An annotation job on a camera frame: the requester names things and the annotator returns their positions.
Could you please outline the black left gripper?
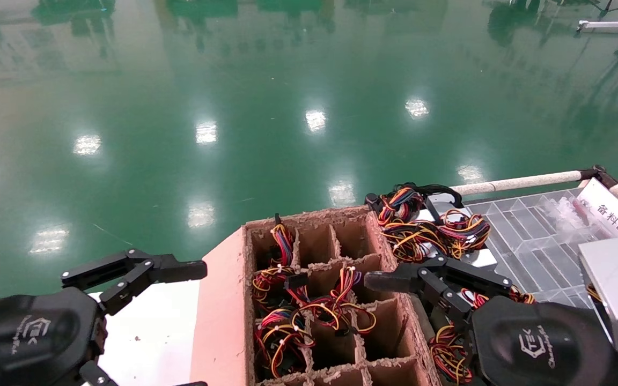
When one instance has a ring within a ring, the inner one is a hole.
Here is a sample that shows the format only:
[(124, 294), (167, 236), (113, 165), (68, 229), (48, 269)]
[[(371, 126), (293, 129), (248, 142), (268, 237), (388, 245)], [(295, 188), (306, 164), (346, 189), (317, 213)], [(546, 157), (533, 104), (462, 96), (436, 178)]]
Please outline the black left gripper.
[[(129, 249), (64, 272), (57, 293), (1, 298), (0, 385), (119, 385), (96, 363), (104, 352), (105, 315), (116, 315), (152, 284), (206, 276), (204, 261)], [(100, 304), (83, 292), (113, 279)]]

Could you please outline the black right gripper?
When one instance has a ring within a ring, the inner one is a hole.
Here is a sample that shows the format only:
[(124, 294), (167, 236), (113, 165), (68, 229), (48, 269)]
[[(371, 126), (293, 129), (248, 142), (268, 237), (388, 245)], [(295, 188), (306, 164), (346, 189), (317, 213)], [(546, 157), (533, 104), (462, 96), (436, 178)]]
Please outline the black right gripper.
[[(377, 292), (411, 293), (446, 313), (455, 328), (470, 325), (475, 369), (491, 385), (598, 385), (615, 357), (593, 310), (509, 296), (513, 282), (449, 257), (401, 262), (392, 272), (364, 274)], [(492, 298), (473, 312), (455, 288)]]

